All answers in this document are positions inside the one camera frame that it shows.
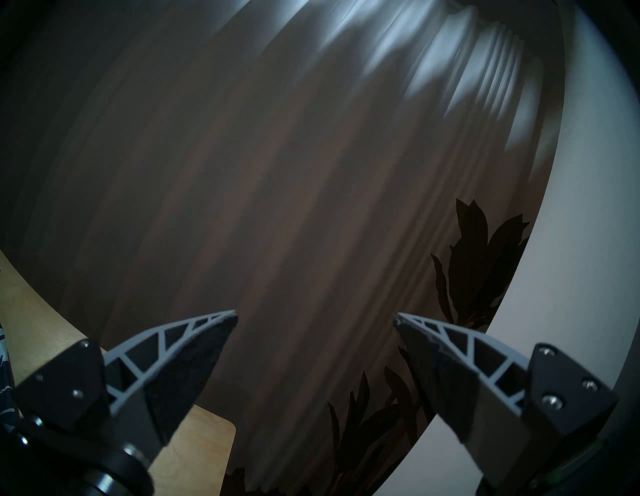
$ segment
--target light wooden surface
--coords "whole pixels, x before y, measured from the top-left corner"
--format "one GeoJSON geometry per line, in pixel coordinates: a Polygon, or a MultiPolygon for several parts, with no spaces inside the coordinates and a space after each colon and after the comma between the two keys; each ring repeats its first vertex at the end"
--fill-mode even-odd
{"type": "MultiPolygon", "coordinates": [[[[84,338],[25,282],[2,252],[0,322],[16,384],[84,338]]],[[[151,466],[156,495],[220,494],[235,435],[231,422],[194,406],[151,466]]]]}

